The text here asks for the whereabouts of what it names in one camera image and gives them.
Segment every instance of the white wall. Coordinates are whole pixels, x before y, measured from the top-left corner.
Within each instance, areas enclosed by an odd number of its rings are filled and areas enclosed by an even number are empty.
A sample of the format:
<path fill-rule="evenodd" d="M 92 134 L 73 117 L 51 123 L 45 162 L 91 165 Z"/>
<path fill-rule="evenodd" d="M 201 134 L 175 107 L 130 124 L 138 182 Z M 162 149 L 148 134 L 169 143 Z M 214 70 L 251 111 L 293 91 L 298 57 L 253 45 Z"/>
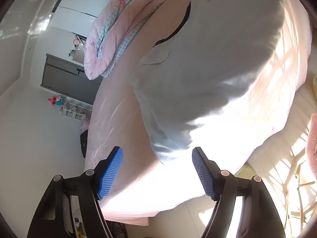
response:
<path fill-rule="evenodd" d="M 73 58 L 68 56 L 69 50 L 75 48 L 73 45 L 74 38 L 75 35 L 73 33 L 50 25 L 45 31 L 40 33 L 33 54 L 30 76 L 31 85 L 40 86 L 42 83 L 46 54 L 83 66 L 83 64 L 73 61 Z"/>
<path fill-rule="evenodd" d="M 15 0 L 0 23 L 0 95 L 20 76 L 30 25 L 42 0 Z"/>
<path fill-rule="evenodd" d="M 0 211 L 19 238 L 52 177 L 84 171 L 80 121 L 60 115 L 51 95 L 28 86 L 0 118 Z"/>

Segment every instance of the toy on shelf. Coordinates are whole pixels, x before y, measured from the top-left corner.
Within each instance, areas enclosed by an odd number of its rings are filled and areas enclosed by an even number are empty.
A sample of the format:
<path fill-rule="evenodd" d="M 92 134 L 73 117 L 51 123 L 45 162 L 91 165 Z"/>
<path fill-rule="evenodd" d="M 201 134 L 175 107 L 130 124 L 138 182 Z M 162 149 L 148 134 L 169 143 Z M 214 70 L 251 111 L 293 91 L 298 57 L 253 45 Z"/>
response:
<path fill-rule="evenodd" d="M 61 97 L 61 96 L 54 96 L 54 97 L 49 98 L 49 102 L 52 105 L 62 106 L 65 102 L 65 98 Z"/>
<path fill-rule="evenodd" d="M 75 47 L 79 46 L 80 41 L 79 41 L 79 39 L 77 37 L 73 40 L 73 44 L 74 44 Z"/>
<path fill-rule="evenodd" d="M 91 118 L 91 109 L 75 105 L 70 102 L 66 102 L 65 105 L 61 107 L 61 114 L 64 116 L 71 117 L 76 120 L 84 121 L 85 119 Z"/>

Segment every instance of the tiled floor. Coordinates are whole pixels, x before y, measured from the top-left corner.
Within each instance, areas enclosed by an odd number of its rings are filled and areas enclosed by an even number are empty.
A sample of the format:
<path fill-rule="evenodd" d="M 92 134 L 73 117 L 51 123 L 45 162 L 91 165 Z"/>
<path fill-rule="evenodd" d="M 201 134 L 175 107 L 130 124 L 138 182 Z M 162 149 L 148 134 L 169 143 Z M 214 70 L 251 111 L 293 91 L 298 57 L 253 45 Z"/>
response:
<path fill-rule="evenodd" d="M 248 168 L 239 176 L 250 178 L 254 175 L 254 172 Z M 236 200 L 232 225 L 227 238 L 236 236 L 241 204 L 242 200 L 239 197 Z M 158 213 L 155 217 L 149 218 L 148 226 L 126 225 L 126 229 L 129 238 L 200 238 L 210 220 L 214 206 L 215 202 L 204 195 L 190 199 L 174 209 Z"/>

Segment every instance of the bed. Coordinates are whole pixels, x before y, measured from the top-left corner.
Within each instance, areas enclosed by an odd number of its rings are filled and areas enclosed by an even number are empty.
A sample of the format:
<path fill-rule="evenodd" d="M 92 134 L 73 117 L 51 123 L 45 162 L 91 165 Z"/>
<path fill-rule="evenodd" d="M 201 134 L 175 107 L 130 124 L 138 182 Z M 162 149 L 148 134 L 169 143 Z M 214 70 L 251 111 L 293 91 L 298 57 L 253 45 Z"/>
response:
<path fill-rule="evenodd" d="M 124 161 L 110 194 L 100 202 L 107 220 L 147 225 L 148 217 L 205 193 L 191 158 L 163 164 L 155 155 L 134 87 L 130 84 L 130 76 L 138 62 L 151 51 L 157 41 L 166 39 L 177 29 L 190 1 L 166 0 L 129 44 L 109 78 L 103 80 L 96 95 L 89 126 L 85 168 L 94 168 L 108 156 L 114 146 L 120 146 L 124 151 Z M 277 83 L 286 83 L 289 76 L 293 78 L 287 91 L 274 101 L 266 99 L 268 94 L 261 97 L 263 101 L 252 101 L 252 105 L 260 103 L 268 108 L 278 108 L 280 115 L 284 112 L 283 119 L 279 119 L 277 125 L 271 122 L 274 128 L 265 139 L 283 129 L 295 91 L 305 81 L 307 58 L 310 55 L 311 32 L 306 11 L 298 0 L 286 0 L 285 15 L 288 20 L 283 23 L 284 35 L 270 62 L 272 75 L 263 71 L 249 93 L 250 97 L 256 97 L 257 92 L 264 88 L 263 83 L 270 85 L 264 80 L 274 79 L 274 73 L 279 70 L 282 74 L 278 74 L 274 83 L 271 83 L 271 86 L 275 85 L 271 96 L 276 96 L 282 90 L 277 87 Z M 270 118 L 270 115 L 261 117 L 264 120 Z M 216 154 L 207 152 L 207 156 L 215 160 L 221 169 L 237 172 L 252 151 L 248 149 L 244 154 L 230 154 L 230 160 L 218 156 L 222 151 Z"/>

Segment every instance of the sunlight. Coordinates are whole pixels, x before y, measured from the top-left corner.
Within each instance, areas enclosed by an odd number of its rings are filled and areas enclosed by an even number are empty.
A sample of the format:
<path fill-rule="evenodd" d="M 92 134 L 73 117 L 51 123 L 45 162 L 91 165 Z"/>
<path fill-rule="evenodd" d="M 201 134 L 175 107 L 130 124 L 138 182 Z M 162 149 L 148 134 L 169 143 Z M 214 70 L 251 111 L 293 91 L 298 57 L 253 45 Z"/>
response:
<path fill-rule="evenodd" d="M 310 170 L 308 161 L 302 164 L 301 175 L 303 176 L 303 181 L 305 182 L 311 182 L 315 179 L 313 172 Z"/>
<path fill-rule="evenodd" d="M 232 219 L 229 226 L 229 230 L 227 233 L 227 238 L 235 238 L 239 223 L 240 223 L 240 217 L 241 217 L 241 211 L 242 211 L 242 205 L 243 205 L 243 197 L 236 197 L 235 207 L 233 209 Z M 202 223 L 207 226 L 209 223 L 209 220 L 211 218 L 212 212 L 214 208 L 210 208 L 206 210 L 205 212 L 201 212 L 198 214 L 200 220 Z"/>
<path fill-rule="evenodd" d="M 281 68 L 278 68 L 273 73 L 273 76 L 271 77 L 271 81 L 267 87 L 267 92 L 272 92 L 278 81 L 280 80 L 280 77 L 283 75 L 283 71 Z"/>
<path fill-rule="evenodd" d="M 292 227 L 292 236 L 297 237 L 301 232 L 301 220 L 298 218 L 290 218 L 291 227 Z"/>
<path fill-rule="evenodd" d="M 310 189 L 310 192 L 311 192 L 314 196 L 317 196 L 316 190 L 317 190 L 317 184 L 312 185 L 312 186 L 311 186 L 311 189 Z"/>
<path fill-rule="evenodd" d="M 309 211 L 309 212 L 305 215 L 305 217 L 306 217 L 306 222 L 307 222 L 307 223 L 309 222 L 310 218 L 312 217 L 313 212 L 314 212 L 314 211 L 311 210 L 311 211 Z"/>
<path fill-rule="evenodd" d="M 307 134 L 302 133 L 301 137 L 299 137 L 294 145 L 292 146 L 292 151 L 294 153 L 294 156 L 296 156 L 297 154 L 299 154 L 303 148 L 306 147 L 306 143 L 307 143 Z"/>
<path fill-rule="evenodd" d="M 43 22 L 42 22 L 42 30 L 46 30 L 47 29 L 47 26 L 49 25 L 50 23 L 50 19 L 45 19 Z"/>
<path fill-rule="evenodd" d="M 20 34 L 19 32 L 16 32 L 16 33 L 11 33 L 11 34 L 8 34 L 8 35 L 5 35 L 5 36 L 1 36 L 0 40 L 5 40 L 5 39 L 11 38 L 11 37 L 16 37 L 19 34 Z"/>
<path fill-rule="evenodd" d="M 280 202 L 285 205 L 285 195 L 283 193 L 283 191 L 281 191 L 280 189 L 277 188 L 277 186 L 275 184 L 273 184 L 273 187 L 275 189 L 275 194 L 277 195 L 277 197 L 279 198 Z"/>
<path fill-rule="evenodd" d="M 211 218 L 212 212 L 214 211 L 214 208 L 210 208 L 206 210 L 205 212 L 201 212 L 198 214 L 200 220 L 204 224 L 204 226 L 207 226 L 209 223 L 209 220 Z"/>
<path fill-rule="evenodd" d="M 282 184 L 282 181 L 280 179 L 279 173 L 276 171 L 276 168 L 273 168 L 268 172 L 275 180 L 277 180 L 280 184 Z"/>
<path fill-rule="evenodd" d="M 300 188 L 300 191 L 301 191 L 301 198 L 302 198 L 303 208 L 305 209 L 310 204 L 309 195 L 308 195 L 307 190 L 304 187 Z"/>
<path fill-rule="evenodd" d="M 287 186 L 287 190 L 296 190 L 298 187 L 298 180 L 295 178 L 295 175 L 292 175 L 291 180 L 289 181 L 289 184 Z"/>
<path fill-rule="evenodd" d="M 280 177 L 280 180 L 284 183 L 289 173 L 289 167 L 285 165 L 282 161 L 279 161 L 276 164 L 275 169 Z"/>
<path fill-rule="evenodd" d="M 275 178 L 273 178 L 272 176 L 269 176 L 270 180 L 272 181 L 272 183 L 279 189 L 279 190 L 283 190 L 283 186 L 281 183 L 279 183 Z"/>
<path fill-rule="evenodd" d="M 291 163 L 287 160 L 287 159 L 282 159 L 282 161 L 290 168 L 291 167 Z"/>
<path fill-rule="evenodd" d="M 286 61 L 285 61 L 285 63 L 284 63 L 284 68 L 285 68 L 285 70 L 288 70 L 291 66 L 292 66 L 292 64 L 293 64 L 293 62 L 294 62 L 294 58 L 293 58 L 293 54 L 290 56 L 290 57 L 288 57 L 287 59 L 286 59 Z"/>

